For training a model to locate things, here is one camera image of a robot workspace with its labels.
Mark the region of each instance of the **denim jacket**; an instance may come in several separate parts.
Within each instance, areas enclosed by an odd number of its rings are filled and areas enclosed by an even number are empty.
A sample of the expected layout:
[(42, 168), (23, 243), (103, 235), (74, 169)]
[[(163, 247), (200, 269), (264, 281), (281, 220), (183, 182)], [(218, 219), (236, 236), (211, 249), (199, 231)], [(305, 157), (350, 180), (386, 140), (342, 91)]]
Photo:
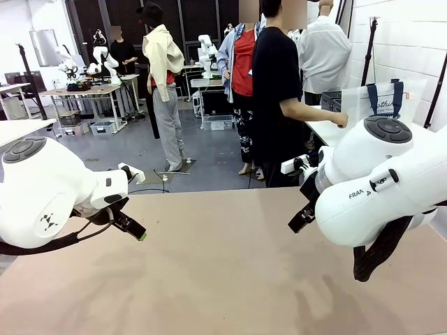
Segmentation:
[[(224, 73), (226, 70), (229, 70), (233, 73), (234, 67), (234, 58), (235, 58), (235, 43), (242, 35), (244, 31), (245, 23), (239, 23), (236, 28), (234, 28), (223, 40), (222, 45), (217, 53), (217, 68), (222, 75), (222, 84), (225, 87), (225, 94), (228, 95), (228, 102), (233, 103), (233, 91), (231, 87), (233, 85), (233, 76), (231, 76), (230, 80), (226, 80), (224, 77)], [(256, 23), (255, 24), (255, 41), (258, 40), (259, 33), (262, 31), (265, 24)]]

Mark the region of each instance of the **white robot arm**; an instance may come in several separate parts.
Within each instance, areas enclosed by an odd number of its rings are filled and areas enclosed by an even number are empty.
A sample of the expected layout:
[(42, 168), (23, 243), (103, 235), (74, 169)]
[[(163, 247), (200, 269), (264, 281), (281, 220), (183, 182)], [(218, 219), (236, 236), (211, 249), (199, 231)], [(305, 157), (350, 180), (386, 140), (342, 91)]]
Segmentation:
[(96, 30), (94, 36), (94, 45), (95, 48), (93, 49), (93, 57), (95, 58), (97, 64), (91, 63), (87, 72), (90, 75), (101, 73), (104, 65), (105, 68), (107, 68), (110, 72), (110, 83), (114, 85), (120, 85), (121, 80), (118, 77), (117, 71), (115, 70), (115, 68), (119, 66), (119, 63), (110, 55), (109, 49), (106, 47), (107, 40), (99, 29)]
[(217, 55), (217, 48), (212, 44), (209, 35), (200, 35), (198, 41), (202, 43), (201, 49), (199, 49), (199, 62), (205, 69), (203, 77), (205, 79), (212, 79), (211, 65), (213, 60), (215, 61)]
[(70, 52), (65, 45), (61, 47), (55, 47), (54, 51), (59, 55), (62, 64), (59, 65), (59, 70), (67, 74), (68, 83), (76, 82), (76, 73), (78, 71), (78, 65), (76, 65)]
[(21, 248), (42, 252), (39, 248), (49, 244), (71, 216), (108, 224), (109, 216), (101, 211), (105, 208), (110, 208), (114, 226), (137, 239), (145, 237), (145, 229), (121, 213), (129, 200), (128, 180), (134, 177), (129, 168), (93, 172), (72, 151), (46, 137), (21, 140), (3, 155), (2, 165), (0, 238), (17, 247), (13, 250), (18, 255), (33, 253), (22, 253)]
[(447, 127), (433, 136), (429, 147), (413, 147), (404, 124), (370, 117), (337, 147), (283, 163), (283, 173), (301, 178), (309, 200), (289, 226), (299, 232), (316, 219), (331, 242), (354, 248), (354, 276), (367, 281), (405, 231), (430, 222), (445, 205), (447, 184), (439, 181), (447, 173)]

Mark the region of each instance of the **beige table surface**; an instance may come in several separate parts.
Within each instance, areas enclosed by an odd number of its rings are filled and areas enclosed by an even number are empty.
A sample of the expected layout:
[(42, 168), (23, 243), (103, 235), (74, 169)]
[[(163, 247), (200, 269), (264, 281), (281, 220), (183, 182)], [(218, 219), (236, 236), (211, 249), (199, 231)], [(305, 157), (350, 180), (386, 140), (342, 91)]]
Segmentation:
[(100, 86), (92, 86), (88, 91), (67, 91), (66, 89), (51, 89), (49, 91), (45, 91), (39, 93), (41, 96), (89, 96), (92, 94), (110, 94), (117, 89), (119, 89), (119, 85), (111, 85), (104, 84)]
[[(110, 229), (0, 277), (0, 334), (358, 335), (447, 330), (447, 245), (406, 234), (368, 283), (315, 224), (294, 235), (297, 189), (139, 195), (137, 242)], [(71, 228), (83, 221), (73, 220)]]

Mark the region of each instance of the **black pole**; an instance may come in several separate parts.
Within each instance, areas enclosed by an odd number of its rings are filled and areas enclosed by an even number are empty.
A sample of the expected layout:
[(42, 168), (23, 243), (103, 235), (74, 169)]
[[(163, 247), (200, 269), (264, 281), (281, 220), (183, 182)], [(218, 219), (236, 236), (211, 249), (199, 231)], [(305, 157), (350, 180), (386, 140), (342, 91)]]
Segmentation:
[(351, 16), (349, 16), (349, 29), (348, 29), (348, 38), (351, 35), (351, 23), (352, 23), (352, 13), (354, 11), (354, 0), (351, 3)]
[(342, 23), (344, 10), (346, 9), (346, 2), (348, 2), (348, 0), (344, 0), (342, 12), (340, 13), (340, 18), (338, 19), (338, 25)]
[(339, 25), (338, 21), (340, 20), (340, 13), (342, 11), (342, 1), (340, 0), (339, 4), (338, 4), (338, 11), (337, 11), (337, 17), (335, 18), (335, 23)]
[(444, 60), (444, 65), (442, 66), (441, 75), (439, 76), (436, 91), (434, 92), (432, 104), (430, 105), (430, 109), (428, 110), (427, 119), (425, 120), (424, 128), (426, 128), (426, 129), (428, 129), (432, 125), (432, 117), (433, 117), (434, 109), (436, 108), (436, 104), (438, 102), (439, 94), (441, 93), (442, 84), (444, 82), (444, 76), (446, 74), (446, 68), (447, 68), (447, 54), (446, 54), (446, 59)]
[(25, 65), (25, 69), (27, 70), (27, 79), (29, 83), (31, 84), (31, 90), (33, 91), (34, 98), (36, 98), (37, 106), (39, 107), (39, 110), (42, 114), (42, 119), (48, 120), (47, 114), (45, 113), (45, 110), (43, 109), (41, 97), (39, 96), (39, 93), (37, 92), (36, 83), (34, 82), (34, 77), (31, 74), (31, 71), (29, 70), (29, 65), (27, 61), (27, 56), (25, 55), (25, 49), (19, 44), (19, 50), (20, 54), (22, 55), (23, 64)]
[(377, 20), (372, 20), (371, 25), (371, 35), (369, 35), (369, 45), (368, 45), (368, 51), (365, 56), (365, 68), (363, 69), (363, 77), (362, 77), (362, 85), (366, 85), (366, 78), (368, 76), (368, 70), (369, 70), (369, 63), (371, 61), (371, 53), (372, 53), (372, 46), (374, 44), (374, 35), (376, 34), (377, 29)]

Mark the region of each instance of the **beige jacket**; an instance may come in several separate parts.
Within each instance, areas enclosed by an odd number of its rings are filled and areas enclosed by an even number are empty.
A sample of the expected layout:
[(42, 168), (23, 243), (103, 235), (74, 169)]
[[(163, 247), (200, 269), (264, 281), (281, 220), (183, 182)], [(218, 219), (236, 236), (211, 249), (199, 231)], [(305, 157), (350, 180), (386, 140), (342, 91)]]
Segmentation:
[(184, 57), (164, 24), (143, 38), (142, 52), (149, 59), (150, 73), (160, 92), (161, 100), (169, 101), (166, 89), (168, 71), (180, 73), (183, 69)]

